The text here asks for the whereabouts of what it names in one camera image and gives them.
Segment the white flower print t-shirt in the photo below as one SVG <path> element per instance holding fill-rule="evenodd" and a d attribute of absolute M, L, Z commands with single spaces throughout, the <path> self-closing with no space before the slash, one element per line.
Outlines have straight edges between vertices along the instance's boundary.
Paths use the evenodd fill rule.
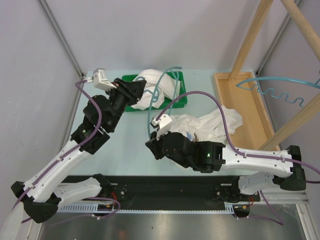
<path fill-rule="evenodd" d="M 132 105 L 135 110 L 147 110 L 150 107 L 159 109 L 165 100 L 173 100 L 180 94 L 182 77 L 180 71 L 172 68 L 167 72 L 155 69 L 141 71 L 133 81 L 146 80 L 146 85 L 140 101 Z"/>

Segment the white brush-stroke print t-shirt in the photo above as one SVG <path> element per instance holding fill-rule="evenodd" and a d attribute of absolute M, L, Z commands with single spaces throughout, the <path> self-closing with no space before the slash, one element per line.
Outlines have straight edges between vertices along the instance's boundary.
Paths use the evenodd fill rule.
<path fill-rule="evenodd" d="M 229 134 L 243 125 L 242 116 L 235 110 L 222 106 Z M 218 142 L 224 143 L 227 139 L 224 123 L 219 109 L 201 117 L 188 114 L 172 115 L 170 132 L 180 133 L 192 142 Z"/>

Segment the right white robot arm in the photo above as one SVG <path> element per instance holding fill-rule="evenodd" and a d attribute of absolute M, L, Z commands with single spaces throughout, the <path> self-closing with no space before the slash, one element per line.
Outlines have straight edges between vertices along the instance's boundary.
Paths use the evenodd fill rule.
<path fill-rule="evenodd" d="M 191 141 L 178 132 L 168 132 L 160 137 L 153 132 L 145 146 L 156 160 L 166 157 L 183 168 L 204 174 L 235 169 L 253 171 L 251 175 L 240 176 L 238 183 L 230 188 L 231 196 L 237 201 L 268 188 L 306 189 L 298 146 L 280 151 L 233 149 L 221 142 Z"/>

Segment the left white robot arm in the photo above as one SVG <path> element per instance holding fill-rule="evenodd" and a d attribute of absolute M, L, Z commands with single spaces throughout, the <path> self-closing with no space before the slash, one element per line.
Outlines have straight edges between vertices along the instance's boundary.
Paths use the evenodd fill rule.
<path fill-rule="evenodd" d="M 59 186 L 69 172 L 86 158 L 93 156 L 109 139 L 128 106 L 135 105 L 143 96 L 145 79 L 108 82 L 105 95 L 89 96 L 83 109 L 83 121 L 71 134 L 70 140 L 50 163 L 28 181 L 16 181 L 11 190 L 30 219 L 43 223 L 58 209 L 86 199 L 107 199 L 112 191 L 110 182 L 102 174 Z"/>

